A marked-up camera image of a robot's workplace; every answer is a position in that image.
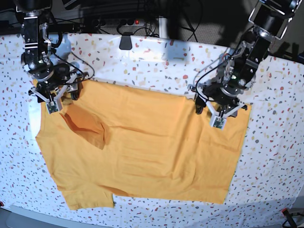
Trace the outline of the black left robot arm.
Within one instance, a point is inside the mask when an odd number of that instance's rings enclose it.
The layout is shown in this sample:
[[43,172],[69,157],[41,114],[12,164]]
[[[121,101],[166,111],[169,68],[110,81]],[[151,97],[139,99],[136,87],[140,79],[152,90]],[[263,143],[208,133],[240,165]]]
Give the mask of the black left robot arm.
[[216,67],[188,86],[195,93],[196,114],[207,107],[213,117],[227,118],[247,109],[238,95],[252,87],[259,64],[267,58],[274,40],[283,38],[300,4],[299,0],[260,0],[256,4],[248,18],[252,27],[237,47],[221,55]]

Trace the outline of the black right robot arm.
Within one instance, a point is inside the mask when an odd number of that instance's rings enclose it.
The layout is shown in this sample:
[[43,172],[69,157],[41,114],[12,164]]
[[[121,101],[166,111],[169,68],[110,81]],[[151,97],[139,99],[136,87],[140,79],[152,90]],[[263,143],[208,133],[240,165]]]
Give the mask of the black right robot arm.
[[37,85],[29,92],[35,94],[39,102],[53,103],[60,100],[67,89],[77,85],[85,79],[85,74],[76,69],[71,72],[72,64],[62,61],[54,65],[50,57],[56,53],[62,42],[63,34],[58,33],[57,43],[52,43],[48,35],[49,23],[57,26],[51,12],[50,0],[16,0],[16,12],[22,13],[21,35],[25,42],[21,62],[25,70],[32,75]]

